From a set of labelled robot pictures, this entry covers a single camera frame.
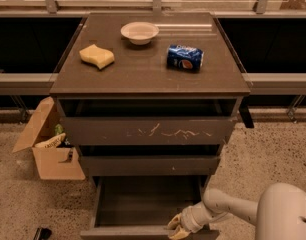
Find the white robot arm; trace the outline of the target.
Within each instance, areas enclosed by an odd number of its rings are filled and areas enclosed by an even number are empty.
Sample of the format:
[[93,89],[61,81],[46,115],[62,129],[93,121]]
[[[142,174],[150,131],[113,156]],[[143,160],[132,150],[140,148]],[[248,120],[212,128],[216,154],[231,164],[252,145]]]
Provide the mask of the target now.
[[231,215],[255,227],[255,240],[306,240],[306,192],[286,183],[270,185],[258,202],[207,189],[199,203],[170,220],[169,238],[184,239]]

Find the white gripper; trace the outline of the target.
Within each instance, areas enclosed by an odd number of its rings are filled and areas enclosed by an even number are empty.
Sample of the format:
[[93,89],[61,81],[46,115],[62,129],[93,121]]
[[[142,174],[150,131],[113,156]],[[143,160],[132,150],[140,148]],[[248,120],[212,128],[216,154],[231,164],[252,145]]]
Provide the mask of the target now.
[[168,237],[170,240],[182,240],[188,237],[190,233],[200,231],[213,218],[214,212],[207,208],[203,202],[188,206],[167,224],[167,229],[172,230]]

